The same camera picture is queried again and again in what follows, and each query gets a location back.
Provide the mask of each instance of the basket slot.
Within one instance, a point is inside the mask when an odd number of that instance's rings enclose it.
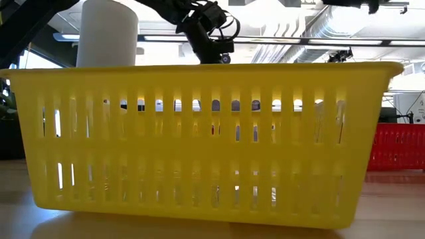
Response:
[[[270,210],[273,213],[276,213],[278,211],[278,190],[281,190],[279,188],[280,184],[280,168],[278,160],[271,160],[271,177],[270,182],[272,186],[272,194],[270,198]]]
[[[239,112],[240,111],[240,102],[239,102],[239,100],[233,100],[232,101],[232,111],[233,112]]]
[[[181,112],[182,107],[181,100],[174,100],[174,112]]]
[[[87,100],[86,137],[93,137],[93,100]]]
[[[163,204],[164,203],[164,161],[161,159],[156,159],[155,162],[155,175],[154,175],[154,191],[155,191],[155,203]]]
[[[127,188],[127,202],[129,205],[137,205],[138,199],[139,199],[139,175],[138,168],[139,168],[139,160],[137,158],[138,153],[135,152],[135,149],[133,148],[132,151],[128,154],[128,158],[126,161],[126,167],[127,167],[127,180],[128,180],[128,188]]]
[[[182,91],[181,101],[183,102],[181,117],[181,137],[183,139],[188,139],[192,137],[193,132],[193,107],[191,104],[191,102],[193,101],[193,93],[191,89],[184,89]]]
[[[281,112],[281,110],[282,110],[282,102],[279,99],[273,100],[272,111],[273,112]]]
[[[176,206],[181,206],[183,204],[183,197],[181,194],[181,162],[174,161],[173,166],[173,204]]]
[[[76,100],[76,138],[84,139],[87,138],[87,122],[88,122],[88,110],[87,110],[87,98],[83,92],[77,92],[75,97]]]
[[[219,112],[220,111],[220,100],[213,100],[211,103],[211,111]]]
[[[137,159],[137,198],[138,203],[144,204],[146,202],[146,162],[144,157]]]
[[[46,108],[43,106],[42,107],[42,136],[46,137]]]
[[[211,135],[217,137],[220,135],[220,121],[218,117],[214,117],[211,125]]]
[[[155,118],[155,136],[159,137],[163,135],[163,117],[157,116]]]
[[[290,213],[294,214],[294,215],[298,215],[301,210],[302,207],[305,205],[302,205],[302,189],[301,188],[301,178],[299,173],[292,173],[291,175],[291,187],[290,187],[290,191],[291,191],[291,203],[290,203]]]
[[[120,168],[118,179],[120,180],[118,184],[119,192],[119,201],[128,202],[129,201],[129,178],[128,178],[128,166],[127,159],[123,156],[120,160]]]
[[[280,135],[282,139],[282,146],[287,147],[292,144],[293,131],[294,128],[293,122],[296,120],[293,117],[293,107],[294,107],[294,92],[291,88],[286,88],[282,90],[282,116],[281,120],[281,128]]]
[[[295,99],[293,106],[294,106],[294,112],[303,111],[303,101],[301,99]]]
[[[143,114],[145,136],[153,137],[155,133],[155,111],[157,104],[154,91],[150,88],[145,90],[145,104],[145,112]]]
[[[48,199],[52,202],[62,199],[61,186],[62,183],[59,181],[59,176],[62,177],[62,172],[58,171],[58,161],[55,160],[52,153],[47,154],[46,160],[46,178],[47,180],[47,192]]]
[[[193,110],[194,112],[200,112],[200,111],[202,111],[202,108],[201,108],[201,100],[200,100],[200,99],[194,99],[194,100],[192,101],[192,110]]]
[[[311,195],[314,195],[312,197],[312,203],[310,207],[310,214],[313,216],[319,216],[322,211],[319,207],[319,205],[322,204],[322,201],[320,200],[320,197],[316,197],[316,195],[320,195],[323,190],[323,184],[322,184],[323,177],[321,175],[312,175],[311,177]]]
[[[272,164],[271,161],[261,161],[258,175],[258,210],[268,213],[272,201]]]
[[[163,109],[164,109],[164,103],[163,103],[163,101],[162,100],[156,100],[155,101],[155,111],[156,112],[162,112]]]
[[[87,172],[87,174],[85,175],[85,182],[86,185],[84,185],[84,187],[86,187],[87,192],[84,193],[84,195],[87,195],[86,200],[89,201],[100,201],[100,202],[104,202],[105,201],[105,190],[109,190],[109,184],[107,184],[107,182],[104,180],[104,177],[106,177],[106,174],[104,172],[104,166],[102,165],[101,167],[97,168],[96,166],[93,165],[93,162],[90,161],[88,162],[88,165],[85,165],[85,171]],[[97,177],[97,175],[95,174],[96,171],[100,171],[101,172],[101,177]]]
[[[200,193],[201,193],[201,162],[197,159],[193,161],[193,191],[192,191],[192,206],[199,207]]]
[[[62,177],[62,163],[58,163],[58,182],[59,182],[59,189],[63,189],[63,177]]]
[[[155,206],[157,200],[157,189],[155,184],[155,160],[153,154],[146,158],[145,193],[146,206]]]
[[[71,138],[71,109],[70,109],[70,96],[68,91],[60,93],[60,106],[58,112],[55,113],[56,121],[56,134],[65,139]]]
[[[230,161],[223,157],[220,158],[220,209],[225,211],[232,208],[234,187],[232,186],[232,183],[230,183],[230,174]]]
[[[258,186],[252,186],[251,210],[258,210]]]
[[[340,216],[340,210],[341,210],[341,194],[343,193],[343,187],[344,187],[344,177],[337,176],[335,179],[336,182],[336,197],[335,197],[335,215]]]
[[[121,100],[117,93],[110,96],[110,124],[109,132],[111,140],[122,138],[122,126],[120,125]]]
[[[220,140],[222,143],[229,143],[234,139],[233,135],[233,125],[232,125],[232,92],[230,88],[221,88],[220,89],[220,100],[221,100],[221,109],[219,113],[220,117]],[[222,173],[222,177],[227,178],[228,180],[229,172]],[[221,196],[223,202],[230,202],[230,189],[231,187],[221,188]],[[223,205],[225,208],[230,208],[230,203]]]
[[[138,95],[135,89],[129,89],[127,91],[127,112],[124,116],[123,123],[125,125],[125,131],[126,131],[126,137],[129,142],[137,142],[138,138],[137,136],[137,124],[136,120],[138,117]],[[131,148],[129,155],[136,154],[136,149]],[[129,192],[129,195],[132,197],[135,193]]]
[[[345,101],[337,102],[337,144],[343,143],[344,140],[344,125],[345,125]]]
[[[230,201],[232,201],[232,208],[239,209],[240,208],[240,201],[239,201],[239,185],[240,185],[240,179],[239,179],[239,165],[238,161],[234,157],[233,160],[230,162],[229,165],[230,169],[230,182],[228,185],[230,185]]]
[[[55,120],[55,100],[51,96],[46,99],[44,108],[44,128],[45,128],[45,137],[52,139],[56,137],[56,120]]]
[[[69,154],[65,153],[62,155],[61,157],[61,165],[62,168],[61,170],[58,169],[59,171],[62,171],[62,195],[63,195],[63,200],[66,202],[70,202],[73,197],[72,197],[72,190],[74,188],[74,175],[73,175],[73,171],[72,168],[74,165],[72,165],[72,163],[70,162],[70,156]]]
[[[214,160],[211,166],[211,206],[218,208],[220,206],[220,165],[217,160]]]
[[[261,114],[259,121],[259,134],[261,136],[261,144],[269,145],[272,142],[272,90],[269,88],[261,89]],[[270,196],[267,199],[264,199],[262,204],[269,205]]]
[[[188,157],[181,162],[181,194],[184,207],[193,205],[193,182],[192,182],[193,160]]]
[[[121,139],[127,139],[128,137],[128,128],[130,125],[128,124],[128,102],[127,98],[121,98],[120,100],[120,115],[118,117],[118,127],[119,127],[119,135]]]
[[[145,100],[143,98],[137,99],[137,111],[144,112],[145,111]]]
[[[172,89],[166,88],[164,89],[163,94],[163,121],[162,121],[162,136],[163,137],[171,137],[173,136],[174,128],[176,128],[175,124],[175,114],[173,113],[176,110],[176,102],[177,100],[174,100]]]
[[[236,142],[240,141],[240,125],[236,125],[234,128],[235,134],[236,134]]]
[[[252,141],[254,143],[258,142],[258,126],[254,123],[252,126]]]
[[[112,170],[116,170],[116,169],[111,169],[111,165],[110,162],[105,162],[104,166],[103,166],[103,180],[104,180],[104,198],[106,202],[110,202],[112,200],[112,194],[111,194],[111,190],[112,190],[112,186],[111,186],[111,181],[113,179],[111,179],[111,172]]]
[[[315,121],[314,121],[314,143],[322,144],[324,141],[324,123],[325,111],[323,100],[316,100],[314,105]]]
[[[71,163],[71,185],[75,186],[74,164]]]

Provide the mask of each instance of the black cable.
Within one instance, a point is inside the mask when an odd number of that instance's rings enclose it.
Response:
[[[230,42],[230,41],[234,40],[240,33],[240,21],[236,17],[234,17],[232,14],[230,14],[228,11],[224,10],[224,12],[228,13],[234,19],[234,21],[236,22],[236,31],[231,37],[229,37],[227,39],[216,40],[218,42]]]
[[[232,20],[231,20],[231,22],[229,24],[221,27],[221,29],[226,29],[226,28],[230,27],[234,23],[234,17],[232,15],[231,16],[227,16],[227,17],[232,17]]]
[[[221,28],[219,28],[218,31],[220,32],[221,39],[224,40],[223,30]]]
[[[421,91],[417,99],[413,102],[413,104],[409,107],[406,114],[409,112],[409,110],[416,104],[416,102],[419,100],[420,96],[425,92],[425,90]]]
[[[6,3],[5,4],[1,4],[3,1],[0,1],[0,11],[6,9],[6,7],[8,7],[11,3],[13,3],[15,0],[5,0]]]
[[[387,102],[388,103],[390,103],[393,107],[394,107],[394,109],[396,109],[396,111],[398,112],[398,113],[400,113],[400,116],[402,116],[403,114],[400,112],[400,110],[398,110],[397,109],[397,107],[393,104],[393,103],[391,103],[391,101],[386,97],[386,96],[384,96],[384,98],[387,100]]]

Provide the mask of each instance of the white paper towel roll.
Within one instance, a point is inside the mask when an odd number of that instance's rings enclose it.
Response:
[[[77,67],[134,66],[139,20],[112,0],[87,0],[82,8]]]

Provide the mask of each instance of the table surface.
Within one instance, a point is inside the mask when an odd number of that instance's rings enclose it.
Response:
[[[0,238],[423,238],[425,173],[368,173],[354,223],[342,230],[46,210],[25,161],[0,161]]]

